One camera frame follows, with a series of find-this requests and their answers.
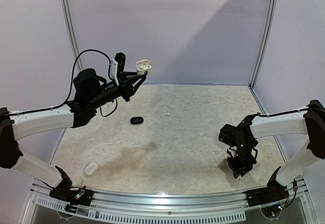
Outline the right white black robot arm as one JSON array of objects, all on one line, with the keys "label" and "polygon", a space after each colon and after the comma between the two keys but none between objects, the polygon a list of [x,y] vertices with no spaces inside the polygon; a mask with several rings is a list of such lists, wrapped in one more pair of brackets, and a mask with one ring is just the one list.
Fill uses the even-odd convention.
[{"label": "right white black robot arm", "polygon": [[283,166],[275,170],[263,198],[272,202],[293,180],[317,161],[324,159],[324,106],[318,100],[278,113],[247,115],[237,126],[225,124],[218,139],[227,145],[227,163],[235,178],[244,176],[257,163],[259,139],[283,135],[306,135],[307,141]]}]

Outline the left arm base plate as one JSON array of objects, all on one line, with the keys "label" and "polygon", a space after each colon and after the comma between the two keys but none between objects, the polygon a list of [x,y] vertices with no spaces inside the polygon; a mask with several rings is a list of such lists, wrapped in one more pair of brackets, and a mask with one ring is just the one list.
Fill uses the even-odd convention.
[{"label": "left arm base plate", "polygon": [[93,199],[94,191],[84,187],[76,187],[70,184],[58,185],[50,191],[49,196],[69,202],[70,205],[90,206]]}]

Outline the small white case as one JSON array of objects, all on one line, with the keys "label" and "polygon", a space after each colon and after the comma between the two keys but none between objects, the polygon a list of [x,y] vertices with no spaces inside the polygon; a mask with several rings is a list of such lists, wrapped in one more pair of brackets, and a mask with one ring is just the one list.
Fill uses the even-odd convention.
[{"label": "small white case", "polygon": [[143,59],[139,60],[135,64],[137,75],[150,75],[152,71],[152,65],[150,64],[150,60]]}]

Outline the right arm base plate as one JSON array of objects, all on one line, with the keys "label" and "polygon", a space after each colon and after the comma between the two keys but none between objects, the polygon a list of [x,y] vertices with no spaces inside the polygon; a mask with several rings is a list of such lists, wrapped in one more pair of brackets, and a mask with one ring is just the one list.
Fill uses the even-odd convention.
[{"label": "right arm base plate", "polygon": [[273,203],[289,196],[287,188],[262,187],[244,192],[249,207]]}]

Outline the black oval charging case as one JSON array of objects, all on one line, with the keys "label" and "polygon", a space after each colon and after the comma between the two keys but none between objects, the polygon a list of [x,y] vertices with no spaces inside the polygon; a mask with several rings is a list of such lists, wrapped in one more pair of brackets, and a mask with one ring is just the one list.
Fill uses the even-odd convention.
[{"label": "black oval charging case", "polygon": [[137,117],[132,117],[130,119],[130,123],[132,125],[138,125],[138,124],[142,124],[144,122],[144,118],[141,116],[137,116]]}]

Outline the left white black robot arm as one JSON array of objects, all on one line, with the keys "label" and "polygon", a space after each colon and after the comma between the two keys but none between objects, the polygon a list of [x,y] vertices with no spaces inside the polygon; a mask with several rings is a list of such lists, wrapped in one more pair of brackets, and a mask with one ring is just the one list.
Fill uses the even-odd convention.
[{"label": "left white black robot arm", "polygon": [[1,108],[1,168],[24,172],[54,188],[65,201],[72,200],[75,189],[64,170],[29,155],[19,147],[18,140],[51,130],[87,125],[95,117],[97,108],[118,97],[128,102],[149,73],[116,71],[113,80],[107,82],[89,68],[73,80],[74,99],[57,108],[28,113],[10,113],[6,107]]}]

